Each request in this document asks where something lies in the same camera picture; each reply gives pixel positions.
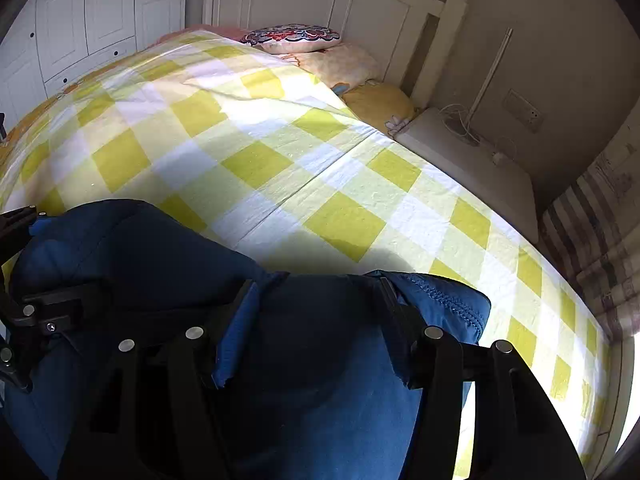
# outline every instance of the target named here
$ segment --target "headboard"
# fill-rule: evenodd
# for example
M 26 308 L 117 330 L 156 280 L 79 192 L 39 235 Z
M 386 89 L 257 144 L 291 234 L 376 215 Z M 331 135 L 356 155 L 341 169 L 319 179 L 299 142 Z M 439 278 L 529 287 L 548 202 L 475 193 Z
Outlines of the headboard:
M 425 108 L 466 11 L 466 0 L 204 0 L 202 21 L 250 30 L 286 23 L 325 25 L 366 49 L 384 81 L 400 86 L 429 16 L 439 18 L 411 98 Z

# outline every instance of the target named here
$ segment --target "white wardrobe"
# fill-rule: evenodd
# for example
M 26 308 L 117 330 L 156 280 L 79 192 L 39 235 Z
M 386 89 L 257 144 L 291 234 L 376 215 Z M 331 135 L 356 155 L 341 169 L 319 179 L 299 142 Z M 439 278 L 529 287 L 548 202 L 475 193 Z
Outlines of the white wardrobe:
M 83 75 L 184 28 L 185 0 L 29 0 L 0 44 L 7 131 Z

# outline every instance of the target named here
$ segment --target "blue garment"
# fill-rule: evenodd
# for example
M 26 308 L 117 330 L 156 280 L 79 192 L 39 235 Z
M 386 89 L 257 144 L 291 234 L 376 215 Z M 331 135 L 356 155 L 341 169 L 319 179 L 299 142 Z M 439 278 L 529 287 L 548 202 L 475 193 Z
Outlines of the blue garment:
M 428 324 L 478 342 L 490 310 L 482 294 L 434 276 L 372 274 L 388 277 Z M 6 390 L 4 416 L 40 468 L 55 478 L 81 399 L 118 341 L 168 340 L 228 303 L 246 279 L 257 283 L 259 311 L 218 399 L 238 479 L 397 479 L 420 391 L 394 375 L 371 306 L 373 278 L 268 274 L 133 200 L 69 211 L 14 267 L 17 298 L 94 280 L 113 293 L 99 322 L 52 341 L 30 395 Z

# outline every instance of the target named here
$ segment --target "striped curtain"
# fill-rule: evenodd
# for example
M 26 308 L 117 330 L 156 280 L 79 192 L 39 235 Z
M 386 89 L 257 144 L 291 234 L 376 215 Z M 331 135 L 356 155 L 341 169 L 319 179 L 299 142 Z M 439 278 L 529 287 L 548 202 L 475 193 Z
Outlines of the striped curtain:
M 539 249 L 611 340 L 640 332 L 640 100 L 587 171 L 544 212 Z

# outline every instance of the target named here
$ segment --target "checkered bedspread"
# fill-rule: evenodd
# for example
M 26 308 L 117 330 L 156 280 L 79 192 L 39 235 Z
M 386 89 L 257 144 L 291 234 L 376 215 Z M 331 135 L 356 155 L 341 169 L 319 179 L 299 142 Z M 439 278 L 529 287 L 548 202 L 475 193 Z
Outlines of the checkered bedspread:
M 187 33 L 87 78 L 12 146 L 3 210 L 137 198 L 268 269 L 415 270 L 471 284 L 493 303 L 481 343 L 514 343 L 588 455 L 608 363 L 593 316 L 507 222 L 315 76 Z M 470 396 L 465 478 L 473 410 Z

